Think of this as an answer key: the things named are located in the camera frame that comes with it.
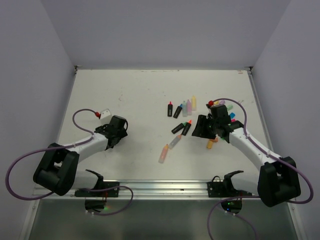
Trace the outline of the green capped black highlighter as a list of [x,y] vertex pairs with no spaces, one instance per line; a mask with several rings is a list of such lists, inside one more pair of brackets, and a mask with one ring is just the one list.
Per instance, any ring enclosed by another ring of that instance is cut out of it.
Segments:
[[182,130],[186,125],[186,122],[181,122],[180,124],[178,124],[176,127],[174,127],[171,132],[173,134],[176,134],[177,132],[179,132],[180,130]]

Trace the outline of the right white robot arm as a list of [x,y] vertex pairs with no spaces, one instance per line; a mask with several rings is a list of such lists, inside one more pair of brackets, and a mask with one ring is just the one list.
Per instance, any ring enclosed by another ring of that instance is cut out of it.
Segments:
[[206,104],[207,115],[200,114],[192,136],[214,140],[224,139],[241,151],[257,168],[258,175],[245,175],[243,170],[227,173],[222,189],[227,196],[248,192],[260,197],[262,202],[273,207],[301,195],[296,163],[291,157],[281,157],[260,142],[253,143],[245,125],[232,121],[225,105]]

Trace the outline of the peach pastel highlighter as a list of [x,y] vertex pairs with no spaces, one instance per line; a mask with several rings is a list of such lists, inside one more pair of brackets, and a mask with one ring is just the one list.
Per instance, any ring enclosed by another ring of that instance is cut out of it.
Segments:
[[167,153],[168,153],[168,150],[169,150],[169,145],[166,144],[161,151],[161,154],[158,159],[158,163],[160,163],[160,164],[164,163],[166,156],[167,156]]

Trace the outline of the mint green pen cap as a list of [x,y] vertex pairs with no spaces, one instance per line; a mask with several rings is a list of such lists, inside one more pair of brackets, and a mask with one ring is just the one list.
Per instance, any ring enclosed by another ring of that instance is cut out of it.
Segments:
[[232,104],[230,104],[230,105],[227,106],[227,110],[228,110],[228,111],[230,111],[230,110],[232,110],[232,109],[233,109],[233,105],[232,105]]

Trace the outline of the orange capped black highlighter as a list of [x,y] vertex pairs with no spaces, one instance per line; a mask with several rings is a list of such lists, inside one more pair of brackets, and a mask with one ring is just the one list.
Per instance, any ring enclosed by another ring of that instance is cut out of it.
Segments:
[[187,133],[188,133],[188,131],[190,130],[191,126],[192,126],[192,120],[189,120],[188,122],[186,122],[186,123],[184,124],[184,128],[183,128],[183,131],[182,131],[181,134],[182,134],[183,136],[186,136]]

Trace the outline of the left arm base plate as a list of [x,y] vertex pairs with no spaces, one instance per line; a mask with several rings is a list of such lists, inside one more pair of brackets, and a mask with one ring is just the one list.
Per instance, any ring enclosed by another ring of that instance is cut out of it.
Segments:
[[117,198],[119,196],[120,183],[115,180],[104,180],[104,177],[93,171],[86,169],[77,171],[72,190],[74,196],[79,198]]

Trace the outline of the lilac pastel highlighter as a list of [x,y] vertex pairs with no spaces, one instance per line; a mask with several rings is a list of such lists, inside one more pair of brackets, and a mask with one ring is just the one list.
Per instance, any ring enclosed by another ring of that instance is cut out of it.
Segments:
[[187,115],[191,116],[192,115],[192,103],[189,99],[186,102],[186,108],[187,108]]

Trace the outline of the blue capped black highlighter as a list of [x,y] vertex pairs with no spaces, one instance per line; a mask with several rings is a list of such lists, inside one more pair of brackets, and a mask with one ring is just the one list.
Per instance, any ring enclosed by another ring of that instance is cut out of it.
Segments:
[[181,103],[180,105],[177,106],[177,108],[173,114],[173,118],[177,119],[182,110],[183,110],[183,104]]

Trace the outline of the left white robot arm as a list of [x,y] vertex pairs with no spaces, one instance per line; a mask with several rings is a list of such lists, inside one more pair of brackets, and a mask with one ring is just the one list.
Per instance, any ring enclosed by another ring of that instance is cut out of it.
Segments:
[[96,153],[112,149],[128,133],[128,121],[114,115],[110,122],[95,129],[92,137],[70,148],[52,143],[45,151],[33,181],[47,190],[63,196],[70,190],[87,191],[99,196],[107,188],[104,177],[93,170],[77,170],[78,164]]

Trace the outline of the peach yellow pen cap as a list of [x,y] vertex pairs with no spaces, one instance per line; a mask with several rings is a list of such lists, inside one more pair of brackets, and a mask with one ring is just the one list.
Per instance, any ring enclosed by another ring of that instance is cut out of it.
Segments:
[[209,139],[208,142],[207,142],[206,148],[207,149],[212,149],[214,143],[217,143],[218,141],[219,141],[219,139],[217,137],[213,138],[213,139]]

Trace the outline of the pink capped black highlighter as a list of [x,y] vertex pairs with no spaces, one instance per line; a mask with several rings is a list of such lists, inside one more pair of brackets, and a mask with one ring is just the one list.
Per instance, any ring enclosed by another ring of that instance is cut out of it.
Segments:
[[172,117],[173,116],[173,104],[172,104],[171,101],[167,105],[167,116],[168,117]]

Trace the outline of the mint green pastel highlighter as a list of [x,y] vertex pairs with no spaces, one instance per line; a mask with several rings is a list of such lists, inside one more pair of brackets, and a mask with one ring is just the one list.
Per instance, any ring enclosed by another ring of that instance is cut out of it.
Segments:
[[188,116],[188,108],[187,108],[187,103],[183,101],[182,103],[182,116],[187,117]]

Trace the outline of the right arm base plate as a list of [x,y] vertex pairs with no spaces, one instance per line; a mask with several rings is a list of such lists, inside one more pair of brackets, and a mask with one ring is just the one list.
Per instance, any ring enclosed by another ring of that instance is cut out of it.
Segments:
[[209,198],[229,198],[229,197],[241,197],[241,196],[253,196],[251,192],[244,190],[237,190],[232,184],[232,177],[234,175],[243,173],[243,170],[237,170],[230,173],[227,173],[223,180],[216,175],[211,181],[206,183],[207,185],[207,194]]

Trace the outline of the yellow pastel highlighter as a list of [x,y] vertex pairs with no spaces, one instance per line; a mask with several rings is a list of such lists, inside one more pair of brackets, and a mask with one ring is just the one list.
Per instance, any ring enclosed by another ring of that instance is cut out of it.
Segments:
[[196,111],[197,110],[197,99],[196,99],[196,97],[194,95],[191,98],[191,110],[192,111]]

